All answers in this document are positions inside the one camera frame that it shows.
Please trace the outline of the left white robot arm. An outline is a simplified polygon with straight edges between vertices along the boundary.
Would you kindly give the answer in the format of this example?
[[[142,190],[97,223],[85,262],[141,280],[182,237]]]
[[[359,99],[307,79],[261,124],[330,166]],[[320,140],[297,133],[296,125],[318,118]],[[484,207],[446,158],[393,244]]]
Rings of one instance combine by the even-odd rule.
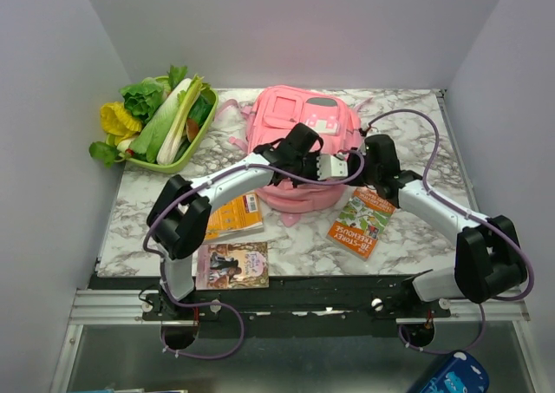
[[[185,318],[192,309],[192,255],[203,244],[213,212],[238,196],[288,177],[317,179],[317,157],[323,139],[298,123],[282,139],[258,145],[243,160],[215,174],[194,180],[173,176],[147,216],[143,248],[153,239],[161,248],[160,286],[166,293],[162,308],[171,318]]]

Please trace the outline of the pink school backpack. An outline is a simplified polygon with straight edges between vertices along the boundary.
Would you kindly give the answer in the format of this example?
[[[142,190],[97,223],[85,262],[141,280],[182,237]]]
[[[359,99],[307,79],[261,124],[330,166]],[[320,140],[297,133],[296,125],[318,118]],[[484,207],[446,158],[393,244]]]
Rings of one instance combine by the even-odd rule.
[[[250,153],[257,145],[284,138],[298,123],[303,123],[323,138],[324,154],[359,147],[362,143],[359,106],[349,107],[331,95],[311,92],[291,86],[264,89],[251,106],[240,106],[236,100],[224,102],[217,110],[220,115],[235,107],[246,121],[245,138],[230,137],[228,141]],[[322,187],[301,184],[294,187],[290,179],[278,186],[256,191],[270,208],[281,213],[285,226],[296,224],[302,214],[335,205],[343,196],[345,185]]]

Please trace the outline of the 78-storey treehouse book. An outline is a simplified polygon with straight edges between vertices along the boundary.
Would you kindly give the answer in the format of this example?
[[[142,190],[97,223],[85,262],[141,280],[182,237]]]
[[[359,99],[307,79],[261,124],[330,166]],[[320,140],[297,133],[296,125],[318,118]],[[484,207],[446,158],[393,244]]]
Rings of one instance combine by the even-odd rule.
[[[375,191],[358,187],[333,221],[326,238],[361,259],[368,259],[395,207]]]

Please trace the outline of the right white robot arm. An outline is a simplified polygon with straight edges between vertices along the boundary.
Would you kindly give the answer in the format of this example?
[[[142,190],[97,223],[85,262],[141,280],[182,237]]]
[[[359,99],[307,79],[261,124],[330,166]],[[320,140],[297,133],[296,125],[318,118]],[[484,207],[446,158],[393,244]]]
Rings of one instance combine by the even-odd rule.
[[[396,208],[425,221],[454,244],[454,265],[423,272],[399,295],[401,310],[421,315],[440,298],[465,298],[481,304],[524,283],[529,277],[513,222],[487,217],[424,185],[414,171],[400,167],[395,144],[386,134],[364,139],[364,167],[355,183],[372,186]]]

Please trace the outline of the pink illustrated storybook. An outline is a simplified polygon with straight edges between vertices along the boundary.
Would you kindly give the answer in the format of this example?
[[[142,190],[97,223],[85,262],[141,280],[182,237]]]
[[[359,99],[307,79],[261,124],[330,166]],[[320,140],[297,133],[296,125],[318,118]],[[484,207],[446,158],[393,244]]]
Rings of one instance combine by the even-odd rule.
[[[197,290],[258,289],[269,286],[266,242],[210,244],[197,256]]]

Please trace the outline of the orange paperback book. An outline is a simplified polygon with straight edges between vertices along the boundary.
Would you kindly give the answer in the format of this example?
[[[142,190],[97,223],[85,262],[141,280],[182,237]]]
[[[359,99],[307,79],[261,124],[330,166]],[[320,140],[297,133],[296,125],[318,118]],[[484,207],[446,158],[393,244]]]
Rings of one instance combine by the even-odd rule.
[[[238,196],[214,211],[206,228],[206,240],[218,240],[264,229],[258,196],[254,192]]]

